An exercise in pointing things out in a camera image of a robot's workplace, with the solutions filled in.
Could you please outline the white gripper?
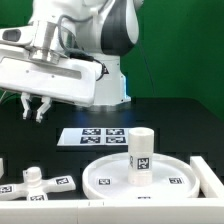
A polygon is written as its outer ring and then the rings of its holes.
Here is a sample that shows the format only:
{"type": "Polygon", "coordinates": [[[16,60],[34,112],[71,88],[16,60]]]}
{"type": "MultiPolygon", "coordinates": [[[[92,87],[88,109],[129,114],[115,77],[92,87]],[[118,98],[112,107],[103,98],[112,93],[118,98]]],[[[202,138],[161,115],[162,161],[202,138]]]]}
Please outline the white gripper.
{"type": "Polygon", "coordinates": [[[23,92],[21,102],[24,119],[29,119],[32,113],[30,94],[43,96],[36,114],[38,123],[51,107],[52,100],[81,106],[92,105],[101,69],[99,63],[78,59],[61,58],[56,65],[32,61],[29,51],[24,48],[0,45],[0,88],[23,92]]]}

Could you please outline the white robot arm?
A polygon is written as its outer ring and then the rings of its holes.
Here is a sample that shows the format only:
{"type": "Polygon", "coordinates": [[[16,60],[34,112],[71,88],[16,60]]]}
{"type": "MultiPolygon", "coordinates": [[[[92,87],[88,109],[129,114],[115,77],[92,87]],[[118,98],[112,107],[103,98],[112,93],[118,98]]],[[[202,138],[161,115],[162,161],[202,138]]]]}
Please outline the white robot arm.
{"type": "Polygon", "coordinates": [[[0,28],[0,89],[19,93],[23,117],[41,99],[112,111],[131,101],[120,58],[138,41],[144,0],[33,0],[25,26],[0,28]]]}

